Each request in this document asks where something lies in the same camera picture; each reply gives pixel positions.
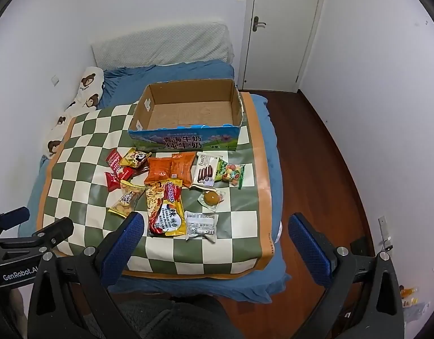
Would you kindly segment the small red snack packet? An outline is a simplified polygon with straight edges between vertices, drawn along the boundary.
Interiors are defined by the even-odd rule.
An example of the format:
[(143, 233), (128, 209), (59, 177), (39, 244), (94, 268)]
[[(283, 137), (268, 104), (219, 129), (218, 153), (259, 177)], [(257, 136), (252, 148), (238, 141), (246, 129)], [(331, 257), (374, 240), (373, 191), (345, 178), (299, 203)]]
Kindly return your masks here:
[(106, 178), (106, 186), (108, 192), (116, 191), (117, 189), (120, 189), (120, 179), (115, 175), (115, 173), (105, 172), (105, 178)]

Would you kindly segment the red tall snack packet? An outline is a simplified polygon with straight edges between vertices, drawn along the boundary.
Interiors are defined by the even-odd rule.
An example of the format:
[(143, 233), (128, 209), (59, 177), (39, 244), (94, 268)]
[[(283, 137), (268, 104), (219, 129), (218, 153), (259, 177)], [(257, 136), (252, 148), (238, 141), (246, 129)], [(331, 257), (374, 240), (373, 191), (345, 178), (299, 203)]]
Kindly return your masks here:
[(120, 181), (129, 181), (135, 175), (135, 170), (129, 166), (120, 164), (122, 159), (117, 149), (112, 149), (106, 157), (106, 163)]

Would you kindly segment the yellow peanut snack packet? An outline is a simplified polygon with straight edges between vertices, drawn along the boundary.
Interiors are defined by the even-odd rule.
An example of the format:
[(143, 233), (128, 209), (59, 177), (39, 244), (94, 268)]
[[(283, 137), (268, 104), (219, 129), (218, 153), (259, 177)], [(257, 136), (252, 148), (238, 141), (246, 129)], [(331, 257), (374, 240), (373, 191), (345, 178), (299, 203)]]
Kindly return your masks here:
[(108, 211), (126, 218), (135, 210), (138, 200), (145, 192), (146, 187), (144, 185), (132, 184), (128, 181), (121, 181), (120, 187), (122, 196)]

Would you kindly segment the yellow panda snack packet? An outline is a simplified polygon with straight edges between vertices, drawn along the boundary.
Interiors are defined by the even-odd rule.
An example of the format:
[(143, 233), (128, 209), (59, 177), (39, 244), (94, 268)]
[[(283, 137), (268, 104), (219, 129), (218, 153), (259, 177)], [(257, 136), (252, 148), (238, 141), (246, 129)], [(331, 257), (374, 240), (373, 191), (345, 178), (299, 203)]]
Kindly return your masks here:
[(151, 156), (151, 152), (140, 151), (137, 148), (131, 148), (125, 156), (120, 160), (120, 165), (123, 167), (130, 167), (138, 169), (147, 159)]

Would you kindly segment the yellow Korean noodle packet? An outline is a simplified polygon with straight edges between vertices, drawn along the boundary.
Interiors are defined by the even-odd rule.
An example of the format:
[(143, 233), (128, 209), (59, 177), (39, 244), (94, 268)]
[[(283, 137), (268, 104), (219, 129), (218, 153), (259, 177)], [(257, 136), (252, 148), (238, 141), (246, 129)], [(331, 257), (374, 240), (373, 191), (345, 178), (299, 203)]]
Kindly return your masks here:
[(183, 236), (186, 220), (182, 206), (182, 181), (166, 179), (146, 189), (149, 236)]

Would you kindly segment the orange snack packet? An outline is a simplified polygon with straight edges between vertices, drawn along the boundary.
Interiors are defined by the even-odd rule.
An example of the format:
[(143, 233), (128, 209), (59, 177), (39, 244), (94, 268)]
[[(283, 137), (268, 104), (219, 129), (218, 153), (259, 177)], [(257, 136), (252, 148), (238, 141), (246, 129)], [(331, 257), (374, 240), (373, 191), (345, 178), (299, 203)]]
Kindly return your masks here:
[(149, 171), (144, 184), (152, 184), (170, 178), (172, 158), (149, 158)]
[(170, 178), (181, 180), (182, 185), (189, 188), (192, 185), (192, 165), (195, 157), (194, 151), (172, 155)]

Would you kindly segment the white clear snack packet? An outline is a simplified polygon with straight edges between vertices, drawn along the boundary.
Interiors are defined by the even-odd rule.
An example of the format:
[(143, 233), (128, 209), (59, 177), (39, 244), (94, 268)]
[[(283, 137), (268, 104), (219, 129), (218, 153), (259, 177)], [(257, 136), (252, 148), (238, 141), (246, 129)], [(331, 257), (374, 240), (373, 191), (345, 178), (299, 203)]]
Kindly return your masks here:
[(185, 212), (186, 238), (187, 240), (196, 237), (204, 237), (211, 243), (217, 240), (217, 214), (203, 214), (195, 212)]

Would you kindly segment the white chocolate wafer packet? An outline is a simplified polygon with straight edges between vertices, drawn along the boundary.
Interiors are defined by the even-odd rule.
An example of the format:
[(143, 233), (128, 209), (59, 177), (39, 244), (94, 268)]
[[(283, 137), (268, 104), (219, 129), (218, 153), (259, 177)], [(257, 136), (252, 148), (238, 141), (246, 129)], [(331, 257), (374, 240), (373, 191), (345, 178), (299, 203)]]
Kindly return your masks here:
[(192, 187), (202, 190), (211, 190), (215, 187), (219, 157), (197, 153), (195, 170), (192, 173)]

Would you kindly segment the green fruit candy bag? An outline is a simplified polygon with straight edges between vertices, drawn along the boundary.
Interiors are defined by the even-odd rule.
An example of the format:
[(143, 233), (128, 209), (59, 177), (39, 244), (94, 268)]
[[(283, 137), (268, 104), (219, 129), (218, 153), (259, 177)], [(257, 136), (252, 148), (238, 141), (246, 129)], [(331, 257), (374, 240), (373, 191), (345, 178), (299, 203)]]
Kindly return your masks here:
[(231, 164), (220, 158), (218, 160), (215, 180), (225, 181), (229, 184), (241, 189), (245, 176), (244, 164)]

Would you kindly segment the green white checkered mat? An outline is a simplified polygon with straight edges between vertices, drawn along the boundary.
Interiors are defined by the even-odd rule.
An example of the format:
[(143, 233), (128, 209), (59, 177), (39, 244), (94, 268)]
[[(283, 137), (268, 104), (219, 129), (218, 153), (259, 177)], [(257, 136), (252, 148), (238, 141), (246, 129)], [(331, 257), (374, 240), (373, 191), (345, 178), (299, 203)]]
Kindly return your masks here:
[(145, 182), (139, 175), (110, 191), (107, 156), (130, 150), (134, 105), (88, 112), (71, 120), (58, 152), (48, 164), (35, 225), (69, 217), (72, 235), (59, 243), (65, 255), (96, 246), (140, 213), (145, 230), (127, 263), (127, 273), (153, 279), (233, 279), (263, 270), (275, 253), (271, 183), (261, 126), (249, 94), (234, 151), (195, 156), (191, 173), (221, 196), (209, 209), (198, 188), (172, 179)]

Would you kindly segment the wrapped orange pastry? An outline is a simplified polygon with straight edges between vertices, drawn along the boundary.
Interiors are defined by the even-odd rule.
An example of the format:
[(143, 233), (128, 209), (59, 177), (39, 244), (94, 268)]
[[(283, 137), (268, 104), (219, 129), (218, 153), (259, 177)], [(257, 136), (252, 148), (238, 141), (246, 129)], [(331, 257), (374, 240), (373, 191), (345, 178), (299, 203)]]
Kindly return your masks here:
[(204, 191), (197, 201), (202, 206), (205, 213), (216, 212), (218, 205), (224, 201), (224, 194), (220, 191)]

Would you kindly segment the open cardboard milk box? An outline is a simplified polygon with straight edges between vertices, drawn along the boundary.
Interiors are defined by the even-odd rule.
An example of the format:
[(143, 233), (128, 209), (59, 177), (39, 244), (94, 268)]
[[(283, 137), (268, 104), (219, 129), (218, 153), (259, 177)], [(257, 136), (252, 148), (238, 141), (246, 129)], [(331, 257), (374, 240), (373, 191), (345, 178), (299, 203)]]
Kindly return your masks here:
[(128, 134), (145, 151), (233, 151), (243, 121), (233, 80), (169, 81), (145, 88)]

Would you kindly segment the white door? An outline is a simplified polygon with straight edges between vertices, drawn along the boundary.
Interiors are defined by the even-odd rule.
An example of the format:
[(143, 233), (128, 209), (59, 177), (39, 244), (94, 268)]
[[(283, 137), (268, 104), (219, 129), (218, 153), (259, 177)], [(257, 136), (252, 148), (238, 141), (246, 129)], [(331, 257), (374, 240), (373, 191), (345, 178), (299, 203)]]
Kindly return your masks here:
[[(294, 92), (306, 67), (323, 0), (247, 0), (238, 86)], [(252, 31), (253, 18), (267, 24)]]

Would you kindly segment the wall socket right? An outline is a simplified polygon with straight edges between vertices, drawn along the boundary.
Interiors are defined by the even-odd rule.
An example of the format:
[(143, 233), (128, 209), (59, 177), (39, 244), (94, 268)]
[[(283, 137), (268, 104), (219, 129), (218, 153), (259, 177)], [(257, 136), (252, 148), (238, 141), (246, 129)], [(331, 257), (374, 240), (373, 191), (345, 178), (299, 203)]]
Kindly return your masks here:
[(391, 233), (389, 233), (388, 230), (388, 222), (385, 216), (382, 216), (378, 219), (378, 224), (381, 233), (382, 250), (388, 253), (393, 249), (393, 243)]

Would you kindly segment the wall socket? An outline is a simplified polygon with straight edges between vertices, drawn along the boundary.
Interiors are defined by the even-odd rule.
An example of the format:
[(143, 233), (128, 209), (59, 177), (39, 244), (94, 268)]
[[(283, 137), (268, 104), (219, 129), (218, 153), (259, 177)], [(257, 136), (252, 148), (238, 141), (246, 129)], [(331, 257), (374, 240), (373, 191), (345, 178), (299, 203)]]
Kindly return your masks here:
[(389, 233), (388, 230), (388, 222), (385, 216), (382, 216), (378, 219), (378, 224), (381, 233), (382, 250), (388, 253), (393, 249), (393, 243), (391, 233)]
[(51, 82), (52, 82), (53, 86), (57, 86), (58, 83), (59, 83), (59, 78), (58, 78), (56, 75), (54, 75), (54, 76), (51, 78)]

